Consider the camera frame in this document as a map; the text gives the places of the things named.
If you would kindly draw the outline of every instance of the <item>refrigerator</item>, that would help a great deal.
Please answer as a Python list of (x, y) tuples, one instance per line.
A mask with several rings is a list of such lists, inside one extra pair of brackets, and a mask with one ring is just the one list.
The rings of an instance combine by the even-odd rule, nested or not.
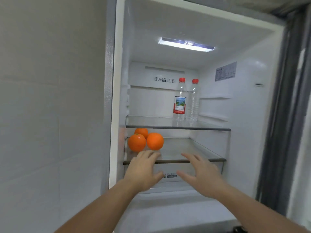
[[(127, 146), (136, 128), (165, 140), (154, 166), (164, 178), (134, 198), (115, 232), (239, 225), (176, 175), (195, 174), (181, 153), (209, 159), (229, 184), (311, 227), (310, 13), (303, 6), (280, 19), (217, 0), (107, 0), (102, 193), (136, 155)], [(197, 122), (172, 118), (180, 77), (188, 89), (199, 79)]]

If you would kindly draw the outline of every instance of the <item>glass shelf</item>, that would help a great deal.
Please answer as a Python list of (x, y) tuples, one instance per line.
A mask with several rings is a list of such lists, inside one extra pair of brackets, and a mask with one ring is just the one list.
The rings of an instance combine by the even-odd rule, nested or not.
[(172, 118), (159, 117), (140, 117), (127, 116), (127, 128), (158, 128), (158, 129), (187, 129), (187, 130), (216, 130), (216, 131), (231, 131), (230, 128), (224, 128), (205, 122), (189, 122), (175, 121)]
[[(127, 146), (127, 139), (125, 140), (124, 165), (129, 165), (131, 159), (137, 156), (137, 153), (131, 151)], [(161, 156), (155, 163), (189, 163), (189, 160), (182, 156), (181, 153), (197, 154), (210, 162), (226, 161), (225, 158), (220, 157), (190, 138), (164, 138), (164, 145), (159, 152)]]

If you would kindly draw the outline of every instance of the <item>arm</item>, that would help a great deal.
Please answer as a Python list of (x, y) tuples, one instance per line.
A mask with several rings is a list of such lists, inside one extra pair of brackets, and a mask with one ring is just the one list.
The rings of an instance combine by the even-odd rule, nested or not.
[(196, 176), (177, 174), (200, 194), (222, 203), (249, 233), (307, 233), (303, 227), (227, 184), (215, 164), (197, 155), (183, 154), (194, 166)]
[(131, 200), (141, 191), (158, 183), (163, 172), (153, 175), (153, 165), (160, 156), (142, 151), (133, 158), (124, 176), (114, 187), (82, 209), (55, 233), (111, 233)]

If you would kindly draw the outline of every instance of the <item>water bottle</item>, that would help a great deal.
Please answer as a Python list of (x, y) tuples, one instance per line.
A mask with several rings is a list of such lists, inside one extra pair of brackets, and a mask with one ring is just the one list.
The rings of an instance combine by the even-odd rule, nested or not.
[(185, 81), (185, 78), (180, 78), (179, 84), (176, 88), (173, 107), (173, 119), (176, 121), (183, 121), (185, 119), (187, 102), (187, 89)]
[(199, 79), (192, 80), (192, 87), (189, 91), (186, 119), (189, 121), (197, 121), (199, 115)]

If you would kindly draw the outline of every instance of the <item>bottle label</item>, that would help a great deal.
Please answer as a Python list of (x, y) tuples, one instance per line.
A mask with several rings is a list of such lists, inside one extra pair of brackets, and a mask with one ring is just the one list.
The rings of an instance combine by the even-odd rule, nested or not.
[(186, 97), (175, 96), (174, 99), (174, 114), (185, 114)]

